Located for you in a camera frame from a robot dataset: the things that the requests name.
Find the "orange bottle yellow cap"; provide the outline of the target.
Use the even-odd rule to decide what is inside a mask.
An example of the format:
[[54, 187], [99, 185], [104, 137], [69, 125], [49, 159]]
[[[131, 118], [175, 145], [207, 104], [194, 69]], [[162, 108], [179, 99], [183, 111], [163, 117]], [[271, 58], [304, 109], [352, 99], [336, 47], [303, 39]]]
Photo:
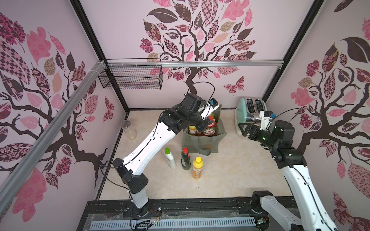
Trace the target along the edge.
[[202, 169], [203, 169], [203, 159], [201, 157], [196, 157], [193, 161], [193, 172], [192, 176], [195, 180], [199, 180], [201, 177]]
[[198, 131], [197, 131], [195, 126], [189, 126], [188, 127], [188, 133], [189, 133], [189, 135], [196, 136]]

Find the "red soap bottle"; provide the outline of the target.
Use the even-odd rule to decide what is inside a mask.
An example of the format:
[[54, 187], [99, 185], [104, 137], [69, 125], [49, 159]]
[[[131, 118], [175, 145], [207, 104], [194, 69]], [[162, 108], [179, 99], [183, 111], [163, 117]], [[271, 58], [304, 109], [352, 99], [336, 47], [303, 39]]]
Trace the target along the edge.
[[215, 121], [215, 119], [212, 117], [212, 116], [208, 116], [208, 118], [211, 120], [211, 124], [208, 125], [208, 127], [206, 127], [202, 132], [202, 136], [214, 136], [217, 132], [217, 123]]

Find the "green fabric shopping bag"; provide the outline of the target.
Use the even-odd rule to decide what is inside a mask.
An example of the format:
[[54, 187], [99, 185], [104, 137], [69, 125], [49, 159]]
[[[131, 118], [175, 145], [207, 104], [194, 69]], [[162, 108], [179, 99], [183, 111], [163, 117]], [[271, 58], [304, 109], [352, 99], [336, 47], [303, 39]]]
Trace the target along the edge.
[[182, 137], [182, 149], [187, 148], [190, 153], [199, 153], [204, 156], [219, 152], [219, 144], [227, 135], [223, 122], [220, 118], [222, 105], [213, 112], [217, 124], [216, 133], [212, 136], [190, 135], [189, 129], [185, 129]]

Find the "white bottle green cap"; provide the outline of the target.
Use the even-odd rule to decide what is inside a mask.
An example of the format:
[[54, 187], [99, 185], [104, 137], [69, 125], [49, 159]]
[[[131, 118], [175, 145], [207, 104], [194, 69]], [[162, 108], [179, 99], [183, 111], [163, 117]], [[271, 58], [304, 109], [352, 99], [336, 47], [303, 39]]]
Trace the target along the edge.
[[166, 161], [167, 161], [167, 164], [169, 165], [169, 167], [171, 169], [175, 169], [176, 168], [176, 162], [175, 162], [174, 156], [172, 155], [171, 150], [169, 148], [165, 148], [164, 156], [166, 158]]

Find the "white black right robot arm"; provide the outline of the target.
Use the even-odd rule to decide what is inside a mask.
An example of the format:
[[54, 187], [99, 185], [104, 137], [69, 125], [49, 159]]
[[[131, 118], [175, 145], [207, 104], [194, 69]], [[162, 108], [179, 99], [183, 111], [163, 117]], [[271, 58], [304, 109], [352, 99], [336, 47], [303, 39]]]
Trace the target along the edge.
[[278, 120], [272, 129], [252, 123], [240, 123], [238, 126], [244, 137], [259, 142], [269, 150], [289, 185], [300, 216], [290, 212], [269, 191], [253, 193], [251, 210], [256, 214], [268, 213], [286, 231], [336, 231], [337, 227], [311, 181], [303, 154], [293, 147], [295, 129], [292, 124]]

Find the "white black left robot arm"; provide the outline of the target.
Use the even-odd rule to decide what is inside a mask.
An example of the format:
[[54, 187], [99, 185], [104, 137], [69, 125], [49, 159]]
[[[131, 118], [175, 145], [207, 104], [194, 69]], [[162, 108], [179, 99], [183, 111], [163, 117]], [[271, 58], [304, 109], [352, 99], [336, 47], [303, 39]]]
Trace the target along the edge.
[[212, 98], [209, 101], [187, 93], [183, 101], [164, 110], [158, 118], [155, 128], [125, 158], [115, 158], [112, 168], [125, 184], [137, 212], [142, 216], [149, 210], [149, 198], [146, 193], [148, 178], [144, 169], [161, 148], [179, 132], [190, 126], [203, 130], [211, 125], [209, 116], [219, 108], [219, 103]]

